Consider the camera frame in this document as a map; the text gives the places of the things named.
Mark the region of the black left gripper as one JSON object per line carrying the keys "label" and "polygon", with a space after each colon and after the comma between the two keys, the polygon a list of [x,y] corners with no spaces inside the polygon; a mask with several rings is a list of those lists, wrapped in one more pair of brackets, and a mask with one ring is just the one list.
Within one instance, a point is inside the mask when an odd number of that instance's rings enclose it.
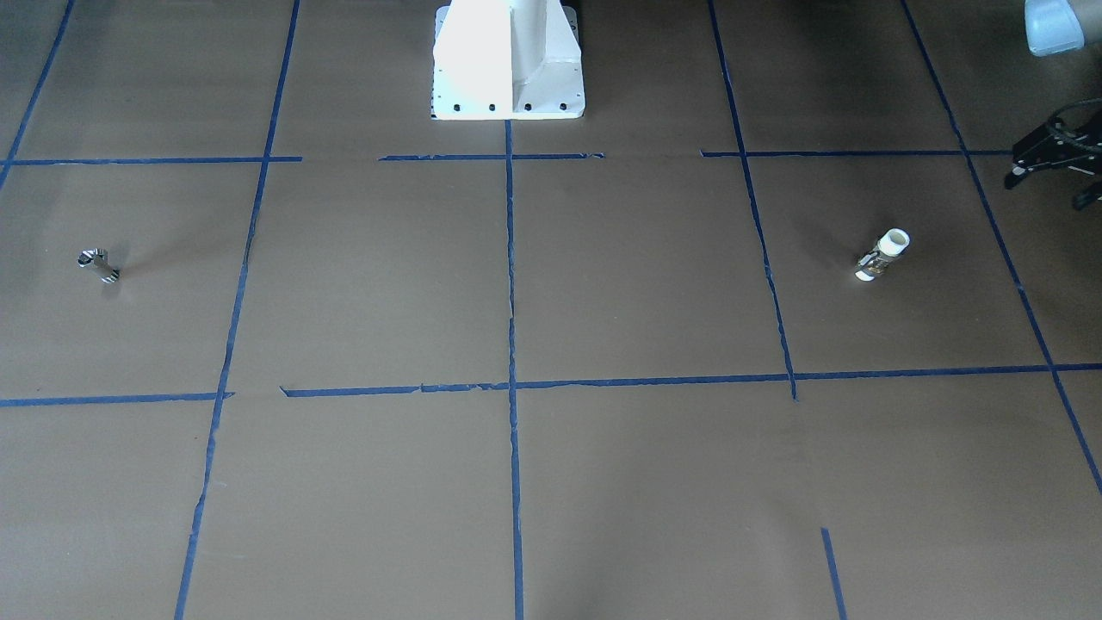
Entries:
{"label": "black left gripper", "polygon": [[[1068,126],[1063,115],[1077,109],[1094,109],[1082,126]],[[1101,111],[1099,101],[1067,104],[1054,111],[1030,133],[1012,146],[1012,168],[1004,177],[1004,188],[1014,189],[1031,174],[1050,170],[1074,170],[1094,182],[1072,199],[1074,211],[1093,207],[1101,200]]]}

